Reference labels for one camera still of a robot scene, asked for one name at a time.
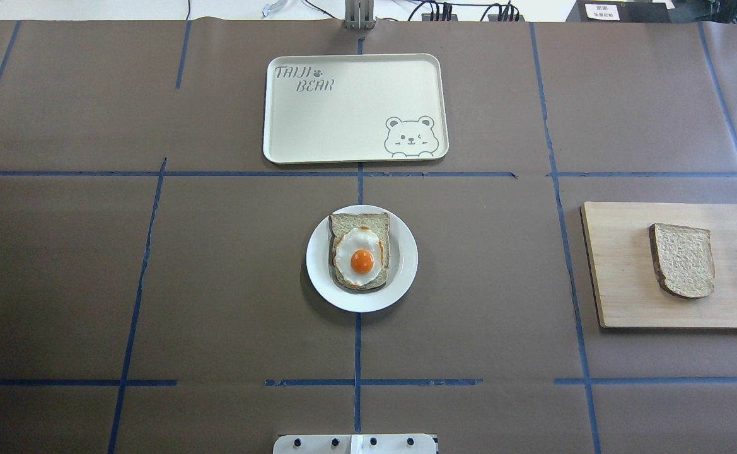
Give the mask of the white round plate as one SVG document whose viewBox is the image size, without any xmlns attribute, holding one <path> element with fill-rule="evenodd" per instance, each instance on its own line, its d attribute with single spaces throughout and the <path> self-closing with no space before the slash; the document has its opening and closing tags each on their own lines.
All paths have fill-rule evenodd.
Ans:
<svg viewBox="0 0 737 454">
<path fill-rule="evenodd" d="M 323 219 L 311 233 L 306 250 L 306 270 L 317 293 L 342 310 L 367 313 L 382 310 L 399 301 L 411 287 L 416 277 L 419 253 L 416 239 L 411 230 L 394 213 L 374 205 L 351 205 L 336 210 L 336 214 L 380 214 L 390 218 L 389 243 L 390 265 L 388 280 L 380 287 L 369 291 L 352 291 L 335 282 L 331 266 L 331 244 L 333 240 L 330 222 Z"/>
</svg>

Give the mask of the bread slice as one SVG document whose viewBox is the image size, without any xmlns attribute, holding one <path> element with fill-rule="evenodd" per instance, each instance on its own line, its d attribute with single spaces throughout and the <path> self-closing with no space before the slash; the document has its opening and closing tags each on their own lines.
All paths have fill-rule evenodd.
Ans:
<svg viewBox="0 0 737 454">
<path fill-rule="evenodd" d="M 711 231 L 654 223 L 648 228 L 654 273 L 666 293 L 688 300 L 714 292 Z"/>
<path fill-rule="evenodd" d="M 385 244 L 385 255 L 386 255 L 385 272 L 386 272 L 386 279 L 388 279 L 388 268 L 390 267 L 390 218 L 389 218 L 388 213 L 380 213 L 380 214 L 337 213 L 337 214 L 330 215 L 330 231 L 332 232 L 332 235 L 333 235 L 332 258 L 333 258 L 334 242 L 337 239 L 339 239 L 340 236 L 344 235 L 347 231 L 354 229 L 356 227 L 359 227 L 359 226 L 368 227 L 368 229 L 371 229 L 372 231 L 377 233 L 377 235 L 379 235 L 380 238 L 383 240 L 383 243 Z"/>
</svg>

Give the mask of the fried egg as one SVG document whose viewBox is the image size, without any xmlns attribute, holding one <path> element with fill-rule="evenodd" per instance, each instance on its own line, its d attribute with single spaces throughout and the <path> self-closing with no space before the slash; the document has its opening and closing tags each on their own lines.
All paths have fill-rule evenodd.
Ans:
<svg viewBox="0 0 737 454">
<path fill-rule="evenodd" d="M 366 226 L 347 231 L 334 242 L 332 264 L 337 282 L 351 290 L 385 284 L 385 244 Z"/>
</svg>

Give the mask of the cream bear serving tray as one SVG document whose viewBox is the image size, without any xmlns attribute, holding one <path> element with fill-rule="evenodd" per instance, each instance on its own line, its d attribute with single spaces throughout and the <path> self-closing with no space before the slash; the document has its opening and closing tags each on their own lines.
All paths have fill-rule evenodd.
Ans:
<svg viewBox="0 0 737 454">
<path fill-rule="evenodd" d="M 271 163 L 429 161 L 449 146 L 434 55 L 282 55 L 267 67 Z"/>
</svg>

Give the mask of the black power strip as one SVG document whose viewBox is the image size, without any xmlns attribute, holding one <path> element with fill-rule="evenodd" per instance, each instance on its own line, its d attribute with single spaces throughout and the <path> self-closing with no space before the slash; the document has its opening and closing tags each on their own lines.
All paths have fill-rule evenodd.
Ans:
<svg viewBox="0 0 737 454">
<path fill-rule="evenodd" d="M 443 11 L 440 12 L 440 14 L 436 14 L 436 11 L 430 11 L 429 8 L 426 8 L 424 12 L 417 12 L 417 14 L 411 18 L 411 21 L 414 19 L 421 20 L 423 22 L 526 22 L 526 18 L 523 14 L 518 14 L 515 9 L 511 8 L 503 8 L 503 11 L 500 11 L 499 8 L 492 8 L 490 11 L 483 14 L 481 14 L 481 11 L 475 11 L 473 14 L 470 14 L 469 12 L 461 13 L 453 11 L 449 18 L 446 17 Z"/>
</svg>

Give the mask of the bamboo cutting board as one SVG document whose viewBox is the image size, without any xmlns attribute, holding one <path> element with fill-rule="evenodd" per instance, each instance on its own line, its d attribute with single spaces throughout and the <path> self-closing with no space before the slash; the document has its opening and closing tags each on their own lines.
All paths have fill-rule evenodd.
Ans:
<svg viewBox="0 0 737 454">
<path fill-rule="evenodd" d="M 737 329 L 737 204 L 587 201 L 581 214 L 602 327 Z M 710 296 L 688 300 L 661 288 L 649 242 L 656 223 L 709 230 Z"/>
</svg>

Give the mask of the aluminium frame post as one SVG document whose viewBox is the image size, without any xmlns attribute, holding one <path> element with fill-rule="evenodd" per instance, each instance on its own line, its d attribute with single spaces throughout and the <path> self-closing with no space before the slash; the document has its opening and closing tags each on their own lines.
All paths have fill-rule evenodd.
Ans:
<svg viewBox="0 0 737 454">
<path fill-rule="evenodd" d="M 345 0 L 343 26 L 348 30 L 371 30 L 376 26 L 374 0 Z"/>
</svg>

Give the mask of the white mount base plate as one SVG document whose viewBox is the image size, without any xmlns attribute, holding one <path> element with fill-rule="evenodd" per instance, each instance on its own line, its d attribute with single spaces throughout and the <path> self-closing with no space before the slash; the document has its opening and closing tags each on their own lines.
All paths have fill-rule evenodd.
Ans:
<svg viewBox="0 0 737 454">
<path fill-rule="evenodd" d="M 285 434 L 273 453 L 438 453 L 437 436 L 425 433 Z"/>
</svg>

